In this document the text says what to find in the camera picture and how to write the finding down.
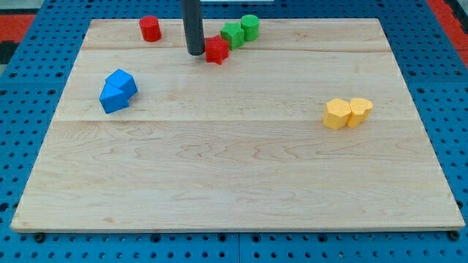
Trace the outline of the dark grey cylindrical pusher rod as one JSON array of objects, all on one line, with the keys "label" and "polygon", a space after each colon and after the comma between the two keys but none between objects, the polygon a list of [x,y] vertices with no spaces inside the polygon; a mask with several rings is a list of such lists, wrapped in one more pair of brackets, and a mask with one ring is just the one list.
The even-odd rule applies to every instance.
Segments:
[{"label": "dark grey cylindrical pusher rod", "polygon": [[200,56],[205,51],[200,0],[181,0],[181,15],[184,23],[187,51],[190,55]]}]

